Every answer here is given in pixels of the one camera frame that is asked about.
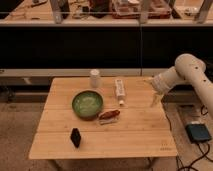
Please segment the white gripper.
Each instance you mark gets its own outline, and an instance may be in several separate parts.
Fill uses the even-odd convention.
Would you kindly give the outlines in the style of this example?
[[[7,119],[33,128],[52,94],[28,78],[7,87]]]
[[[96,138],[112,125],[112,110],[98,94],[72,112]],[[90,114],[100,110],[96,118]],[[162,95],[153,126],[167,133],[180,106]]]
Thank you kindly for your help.
[[[162,81],[161,77],[159,75],[155,76],[154,78],[145,78],[144,79],[145,82],[151,83],[152,82],[152,86],[153,88],[159,92],[159,93],[155,93],[153,95],[153,100],[151,103],[151,107],[156,106],[158,103],[161,102],[162,99],[162,95],[160,93],[164,93],[165,92],[165,83]]]

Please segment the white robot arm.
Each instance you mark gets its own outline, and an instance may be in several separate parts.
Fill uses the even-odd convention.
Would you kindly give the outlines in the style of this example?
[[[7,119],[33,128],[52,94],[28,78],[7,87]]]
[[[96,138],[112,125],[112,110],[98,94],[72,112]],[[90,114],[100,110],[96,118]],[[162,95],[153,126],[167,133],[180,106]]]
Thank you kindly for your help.
[[[168,93],[180,84],[191,85],[202,104],[213,118],[213,82],[205,74],[206,64],[192,54],[181,54],[175,64],[149,80],[159,95]]]

